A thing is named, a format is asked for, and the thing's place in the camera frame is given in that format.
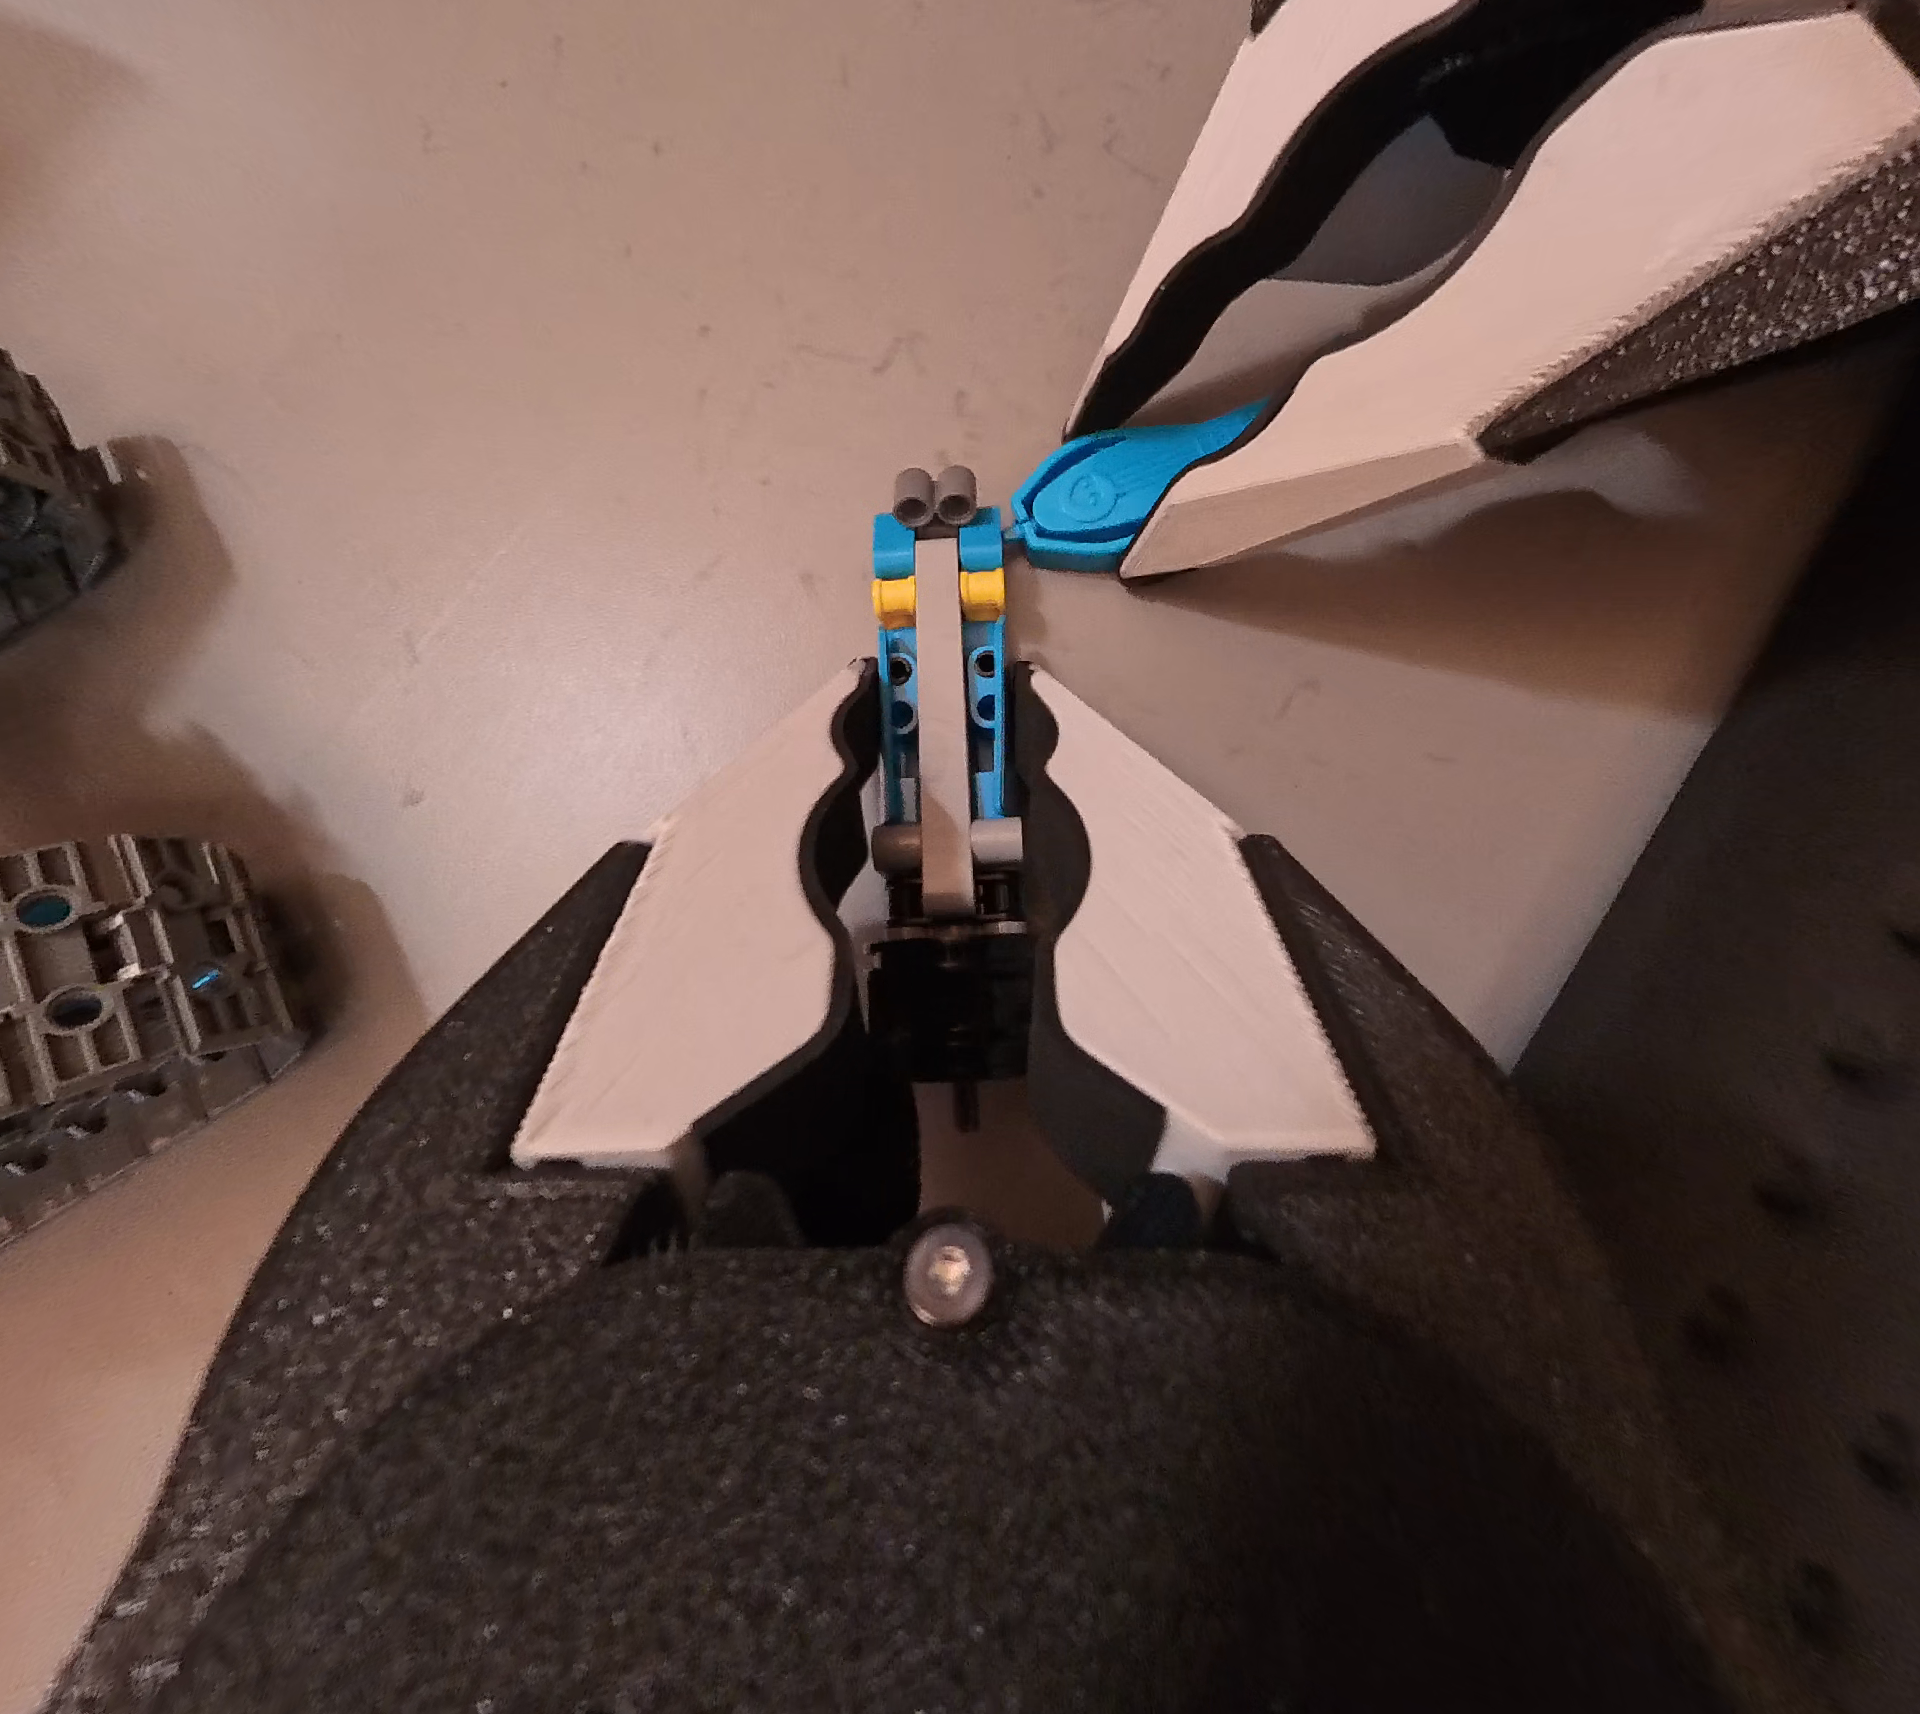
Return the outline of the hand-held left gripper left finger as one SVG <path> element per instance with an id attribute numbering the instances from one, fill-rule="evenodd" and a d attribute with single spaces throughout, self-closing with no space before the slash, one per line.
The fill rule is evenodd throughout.
<path id="1" fill-rule="evenodd" d="M 517 1170 L 669 1170 L 828 1022 L 836 941 L 804 833 L 851 774 L 851 661 L 648 833 L 639 874 L 509 1142 Z"/>

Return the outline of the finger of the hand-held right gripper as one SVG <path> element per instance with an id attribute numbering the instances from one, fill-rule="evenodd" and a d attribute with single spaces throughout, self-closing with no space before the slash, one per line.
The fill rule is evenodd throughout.
<path id="1" fill-rule="evenodd" d="M 1068 414 L 1119 425 L 1220 316 L 1294 262 L 1430 73 L 1567 0 L 1253 0 L 1162 218 Z"/>
<path id="2" fill-rule="evenodd" d="M 1916 111 L 1916 75 L 1855 10 L 1640 45 L 1420 299 L 1167 487 L 1118 572 L 1203 568 L 1474 471 L 1500 416 L 1875 165 Z"/>

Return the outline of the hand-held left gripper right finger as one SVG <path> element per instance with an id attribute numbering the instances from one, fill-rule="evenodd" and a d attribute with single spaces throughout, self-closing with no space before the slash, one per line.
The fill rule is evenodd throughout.
<path id="1" fill-rule="evenodd" d="M 1026 1089 L 1116 1208 L 1146 1174 L 1366 1162 L 1378 1135 L 1242 827 L 1045 669 L 1021 672 Z"/>

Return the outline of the blue grey brick assembly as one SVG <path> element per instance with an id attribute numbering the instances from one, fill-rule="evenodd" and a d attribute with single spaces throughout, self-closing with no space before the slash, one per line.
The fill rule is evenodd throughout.
<path id="1" fill-rule="evenodd" d="M 967 466 L 895 476 L 873 522 L 884 924 L 868 946 L 881 1066 L 947 1092 L 957 1131 L 981 1089 L 1026 1071 L 1034 941 L 1009 756 L 1003 539 Z"/>

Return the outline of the blue brick separator tool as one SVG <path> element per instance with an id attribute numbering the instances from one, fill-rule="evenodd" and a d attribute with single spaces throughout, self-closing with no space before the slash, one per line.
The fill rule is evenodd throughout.
<path id="1" fill-rule="evenodd" d="M 1116 574 L 1169 485 L 1275 408 L 1255 398 L 1203 422 L 1098 430 L 1061 442 L 1011 493 L 1009 539 L 1042 570 Z"/>

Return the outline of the white desk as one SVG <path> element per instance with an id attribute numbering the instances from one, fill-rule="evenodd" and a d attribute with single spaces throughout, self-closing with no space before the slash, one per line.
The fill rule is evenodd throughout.
<path id="1" fill-rule="evenodd" d="M 872 646 L 903 464 L 1059 430 L 1248 0 L 4 0 L 4 347 L 140 543 L 4 656 L 4 845 L 230 840 L 327 1022 L 4 1253 L 4 1710 L 372 1086 Z"/>

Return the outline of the blue tracked toy robot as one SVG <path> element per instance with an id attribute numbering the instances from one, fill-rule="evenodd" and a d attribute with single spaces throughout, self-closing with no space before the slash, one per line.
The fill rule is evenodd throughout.
<path id="1" fill-rule="evenodd" d="M 115 474 L 1 356 L 4 646 L 123 558 Z M 261 897 L 216 840 L 1 855 L 1 1242 L 268 1088 L 307 1034 Z"/>

